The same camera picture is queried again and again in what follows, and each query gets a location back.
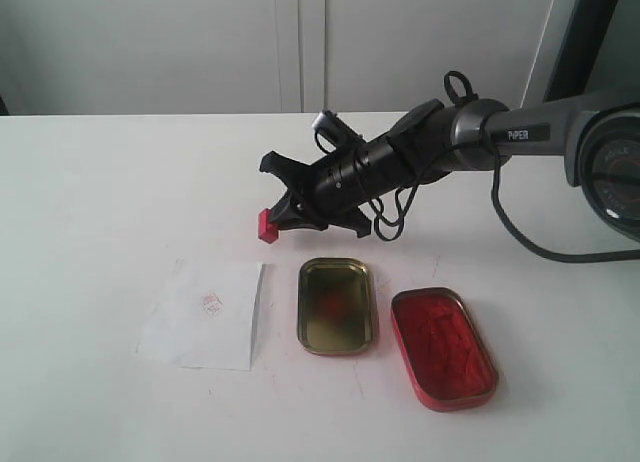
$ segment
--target tin lid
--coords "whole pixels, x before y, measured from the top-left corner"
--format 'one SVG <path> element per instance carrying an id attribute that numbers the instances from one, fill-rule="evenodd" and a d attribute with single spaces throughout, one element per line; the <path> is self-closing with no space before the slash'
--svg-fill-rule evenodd
<path id="1" fill-rule="evenodd" d="M 418 399 L 438 411 L 475 407 L 498 375 L 462 299 L 446 288 L 401 292 L 391 303 L 394 330 Z"/>
<path id="2" fill-rule="evenodd" d="M 371 273 L 355 259 L 306 262 L 298 281 L 298 340 L 309 352 L 362 352 L 375 337 Z"/>

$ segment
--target red powder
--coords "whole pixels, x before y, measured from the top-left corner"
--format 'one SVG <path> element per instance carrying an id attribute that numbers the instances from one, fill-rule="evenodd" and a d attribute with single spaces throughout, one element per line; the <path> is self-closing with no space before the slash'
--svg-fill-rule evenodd
<path id="1" fill-rule="evenodd" d="M 443 294 L 408 294 L 393 313 L 417 383 L 430 396 L 453 400 L 494 385 L 491 365 L 456 301 Z"/>

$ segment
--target red ink pad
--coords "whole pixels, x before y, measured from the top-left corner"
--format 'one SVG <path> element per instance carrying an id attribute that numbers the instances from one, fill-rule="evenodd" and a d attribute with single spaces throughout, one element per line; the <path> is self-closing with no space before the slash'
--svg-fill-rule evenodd
<path id="1" fill-rule="evenodd" d="M 431 288 L 401 292 L 391 320 L 416 396 L 440 412 L 477 407 L 496 390 L 496 372 L 462 300 Z"/>

